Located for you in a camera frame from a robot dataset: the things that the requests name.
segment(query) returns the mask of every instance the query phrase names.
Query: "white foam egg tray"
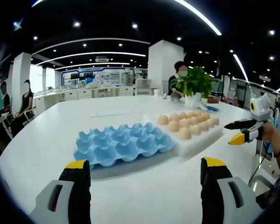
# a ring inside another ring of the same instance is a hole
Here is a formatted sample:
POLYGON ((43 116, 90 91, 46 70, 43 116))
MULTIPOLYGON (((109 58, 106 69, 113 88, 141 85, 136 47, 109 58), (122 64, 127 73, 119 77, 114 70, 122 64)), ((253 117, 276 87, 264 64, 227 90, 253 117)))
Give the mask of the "white foam egg tray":
POLYGON ((199 154, 203 150, 205 150, 208 146, 210 146, 212 143, 217 141, 222 136, 222 130, 223 125, 221 125, 221 121, 219 122, 219 125, 210 127, 208 131, 204 132, 201 131, 200 135, 192 135, 191 139, 189 140, 181 140, 178 137, 178 132, 171 132, 167 129, 167 125, 159 125, 157 123, 158 118, 161 115, 169 116, 172 113, 186 113, 189 112, 195 112, 193 110, 183 110, 183 111, 175 111, 175 112, 165 112, 165 113, 156 113, 156 114, 145 114, 143 116, 143 122, 151 122, 154 126, 161 129, 161 131, 167 135, 170 136, 171 140, 176 142, 176 146, 174 147, 174 151, 176 154, 180 157, 194 157, 195 155, 199 154))

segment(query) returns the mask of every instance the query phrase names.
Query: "egg carton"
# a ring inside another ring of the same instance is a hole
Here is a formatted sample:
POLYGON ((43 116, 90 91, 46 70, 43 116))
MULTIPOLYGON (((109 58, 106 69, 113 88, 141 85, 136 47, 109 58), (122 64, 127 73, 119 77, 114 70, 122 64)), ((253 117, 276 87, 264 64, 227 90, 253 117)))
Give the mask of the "egg carton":
POLYGON ((165 153, 175 146, 166 134, 152 123, 142 125, 120 125, 105 127, 103 131, 91 129, 89 133, 80 132, 74 149, 74 157, 78 160, 87 159, 91 169, 96 164, 104 167, 113 166, 116 160, 131 162, 139 154, 149 157, 157 151, 165 153))
POLYGON ((207 132, 201 131, 200 135, 192 135, 191 139, 189 140, 181 140, 178 137, 178 132, 171 132, 167 130, 167 125, 159 125, 157 123, 158 117, 161 115, 170 116, 172 113, 180 114, 181 112, 189 113, 194 112, 193 110, 184 110, 184 111, 175 111, 175 112, 168 112, 163 114, 145 114, 143 116, 143 122, 150 122, 153 126, 160 128, 162 133, 167 134, 170 138, 177 143, 174 150, 176 154, 180 157, 194 157, 195 155, 199 154, 207 147, 209 147, 212 143, 218 140, 223 135, 223 125, 219 124, 218 126, 214 126, 209 128, 207 132))

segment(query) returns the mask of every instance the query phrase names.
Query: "white table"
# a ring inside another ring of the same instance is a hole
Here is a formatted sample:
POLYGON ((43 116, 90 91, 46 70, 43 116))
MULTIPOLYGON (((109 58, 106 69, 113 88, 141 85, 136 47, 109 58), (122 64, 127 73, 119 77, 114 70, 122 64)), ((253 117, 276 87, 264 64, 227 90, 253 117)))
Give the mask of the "white table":
MULTIPOLYGON (((219 103, 210 112, 221 123, 250 116, 243 109, 219 103)), ((0 171, 12 195, 29 214, 35 197, 64 167, 74 161, 79 131, 142 121, 144 113, 187 110, 182 102, 154 96, 93 98, 61 102, 40 114, 7 146, 0 171)), ((200 162, 204 156, 223 160, 233 176, 248 183, 256 141, 230 146, 237 131, 186 160, 172 152, 111 168, 91 171, 91 220, 99 224, 201 223, 200 162)))

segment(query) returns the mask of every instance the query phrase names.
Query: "woman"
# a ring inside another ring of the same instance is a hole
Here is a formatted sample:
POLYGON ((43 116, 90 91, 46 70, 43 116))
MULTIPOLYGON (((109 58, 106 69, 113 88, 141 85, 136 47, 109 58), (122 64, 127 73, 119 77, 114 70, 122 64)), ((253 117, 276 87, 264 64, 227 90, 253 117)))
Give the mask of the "woman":
POLYGON ((30 81, 28 79, 24 82, 23 88, 25 93, 22 96, 21 108, 18 114, 16 115, 16 118, 10 125, 13 136, 16 136, 17 133, 19 133, 20 130, 23 129, 23 122, 27 121, 24 112, 32 108, 33 93, 31 92, 30 81))

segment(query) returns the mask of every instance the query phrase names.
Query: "egg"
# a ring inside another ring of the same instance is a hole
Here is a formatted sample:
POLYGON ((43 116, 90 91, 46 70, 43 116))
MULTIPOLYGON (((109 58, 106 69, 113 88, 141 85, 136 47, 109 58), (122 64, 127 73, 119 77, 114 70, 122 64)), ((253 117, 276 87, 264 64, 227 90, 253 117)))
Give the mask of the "egg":
POLYGON ((188 118, 191 118, 191 117, 195 117, 195 113, 194 112, 190 112, 187 114, 188 118))
POLYGON ((190 121, 187 118, 181 119, 179 121, 180 127, 190 127, 190 121))
POLYGON ((169 118, 166 115, 161 115, 159 116, 157 123, 159 125, 167 125, 169 123, 169 118))
POLYGON ((179 131, 179 123, 176 120, 172 120, 168 123, 167 129, 171 132, 179 131))
POLYGON ((201 112, 200 111, 195 111, 194 114, 195 114, 195 117, 198 117, 198 116, 201 115, 201 112))
POLYGON ((169 120, 176 120, 179 121, 179 116, 177 113, 173 113, 170 115, 169 120))
POLYGON ((196 124, 198 124, 198 119, 197 119, 197 117, 192 117, 192 118, 189 118, 189 122, 190 122, 190 125, 196 125, 196 124))
POLYGON ((181 140, 189 140, 192 137, 191 131, 190 129, 186 128, 186 127, 182 127, 179 132, 177 133, 177 136, 181 139, 181 140))
POLYGON ((186 113, 181 112, 181 114, 179 115, 179 119, 184 119, 184 118, 187 118, 187 115, 186 113))
POLYGON ((199 123, 203 122, 204 121, 204 116, 203 115, 198 116, 197 120, 198 120, 199 123))
POLYGON ((201 131, 207 132, 209 130, 209 126, 206 121, 201 122, 198 125, 199 125, 201 131))
POLYGON ((208 119, 206 123, 209 127, 214 127, 214 121, 212 119, 208 119))
POLYGON ((201 130, 200 127, 198 125, 193 125, 190 127, 190 132, 192 135, 200 135, 201 134, 201 130))
POLYGON ((211 119, 213 120, 214 125, 219 125, 219 118, 214 117, 214 118, 211 118, 211 119))

